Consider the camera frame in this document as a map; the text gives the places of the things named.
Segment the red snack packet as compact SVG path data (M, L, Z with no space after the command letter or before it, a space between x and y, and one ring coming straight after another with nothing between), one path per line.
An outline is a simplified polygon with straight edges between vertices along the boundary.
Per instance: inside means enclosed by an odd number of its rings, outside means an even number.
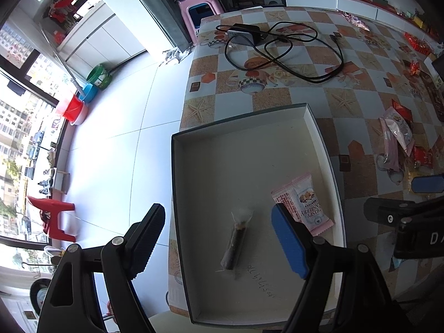
M425 148L415 145L413 147L413 161L414 166L416 168L420 167L426 167L426 168L432 168L433 167L433 154L431 150L426 150Z

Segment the pink cranberry crisp packet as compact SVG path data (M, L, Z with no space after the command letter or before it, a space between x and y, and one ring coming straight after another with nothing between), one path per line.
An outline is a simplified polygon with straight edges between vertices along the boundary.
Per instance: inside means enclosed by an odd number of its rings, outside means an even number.
M275 203L282 203L294 220L304 224L313 236L320 235L334 225L321 207L310 173L293 179L271 192L271 195Z

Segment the pink snack packet on table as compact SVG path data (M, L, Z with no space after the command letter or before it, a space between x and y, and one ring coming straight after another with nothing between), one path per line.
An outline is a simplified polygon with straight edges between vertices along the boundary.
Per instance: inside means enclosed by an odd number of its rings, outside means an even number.
M408 123L393 107L389 107L385 111L383 120L406 156L409 157L415 145L415 140Z

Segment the white shallow cardboard box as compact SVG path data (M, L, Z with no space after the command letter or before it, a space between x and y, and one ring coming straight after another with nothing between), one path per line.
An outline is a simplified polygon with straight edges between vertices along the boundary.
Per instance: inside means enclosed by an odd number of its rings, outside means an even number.
M292 271L271 221L271 192L306 173L343 247L339 190L321 132L306 104L257 111L171 138L174 232L190 320L228 329L282 326L303 280ZM222 271L232 211L253 216L234 271Z

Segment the dark roll snack packet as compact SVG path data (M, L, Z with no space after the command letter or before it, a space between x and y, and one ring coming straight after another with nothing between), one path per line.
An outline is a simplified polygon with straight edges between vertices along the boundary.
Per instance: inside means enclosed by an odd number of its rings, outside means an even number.
M248 209L238 209L231 212L233 227L221 259L222 271L234 271L236 269L252 216L253 211Z

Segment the red plastic stool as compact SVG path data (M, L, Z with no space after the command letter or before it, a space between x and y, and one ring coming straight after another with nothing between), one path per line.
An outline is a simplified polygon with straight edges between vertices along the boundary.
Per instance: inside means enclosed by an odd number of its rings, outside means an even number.
M40 217L44 224L44 233L50 239L71 243L76 242L76 238L73 235L67 234L59 228L59 214L64 211L74 211L74 204L52 198L34 198L29 195L27 198L31 205L40 211Z

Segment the red box on shelf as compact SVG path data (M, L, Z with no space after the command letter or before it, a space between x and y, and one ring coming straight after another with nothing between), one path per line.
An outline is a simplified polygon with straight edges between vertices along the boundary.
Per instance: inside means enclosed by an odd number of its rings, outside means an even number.
M404 33L404 37L405 39L409 42L410 46L416 51L419 52L425 56L428 56L430 53L433 52L433 50L431 49L430 44L424 40L424 39L419 39L416 36L405 32Z

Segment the red basin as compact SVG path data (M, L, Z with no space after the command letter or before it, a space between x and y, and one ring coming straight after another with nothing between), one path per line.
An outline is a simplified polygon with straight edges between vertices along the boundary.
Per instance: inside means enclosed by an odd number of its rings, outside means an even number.
M71 125L81 125L87 118L88 106L76 95L60 100L56 105L56 113L64 117Z

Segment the blue basin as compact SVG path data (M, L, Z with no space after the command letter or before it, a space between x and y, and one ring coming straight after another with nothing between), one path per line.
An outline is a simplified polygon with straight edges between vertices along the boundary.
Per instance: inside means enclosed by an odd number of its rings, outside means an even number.
M89 104L96 97L97 93L99 92L99 88L94 84L87 84L83 88L83 92L84 94L81 95L79 99L83 101L85 104Z

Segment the green bucket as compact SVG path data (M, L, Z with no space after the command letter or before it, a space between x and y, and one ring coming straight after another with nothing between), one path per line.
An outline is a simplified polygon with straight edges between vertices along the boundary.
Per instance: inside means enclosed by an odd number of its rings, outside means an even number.
M112 81L112 76L103 64L95 66L87 76L88 84L95 85L100 90L106 89Z

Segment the purple cone snack packet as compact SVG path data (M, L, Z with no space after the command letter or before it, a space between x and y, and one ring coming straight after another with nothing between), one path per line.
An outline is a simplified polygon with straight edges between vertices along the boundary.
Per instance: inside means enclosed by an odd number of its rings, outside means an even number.
M361 19L359 19L358 17L354 16L353 14L350 14L348 12L344 12L342 11L341 14L345 17L345 19L351 23L353 26L363 30L363 31L370 31L370 27Z

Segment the black power adapter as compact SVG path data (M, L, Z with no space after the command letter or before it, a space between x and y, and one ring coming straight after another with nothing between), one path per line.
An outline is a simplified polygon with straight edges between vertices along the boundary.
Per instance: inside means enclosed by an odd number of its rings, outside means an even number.
M228 40L233 44L255 47L262 41L262 32L258 26L235 23L227 30Z

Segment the pink plastic stool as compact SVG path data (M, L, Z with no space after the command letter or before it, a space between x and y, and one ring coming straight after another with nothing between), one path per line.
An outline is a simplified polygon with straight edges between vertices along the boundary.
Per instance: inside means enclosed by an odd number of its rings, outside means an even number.
M202 19L224 12L219 0L179 0L178 6L194 44L197 43Z

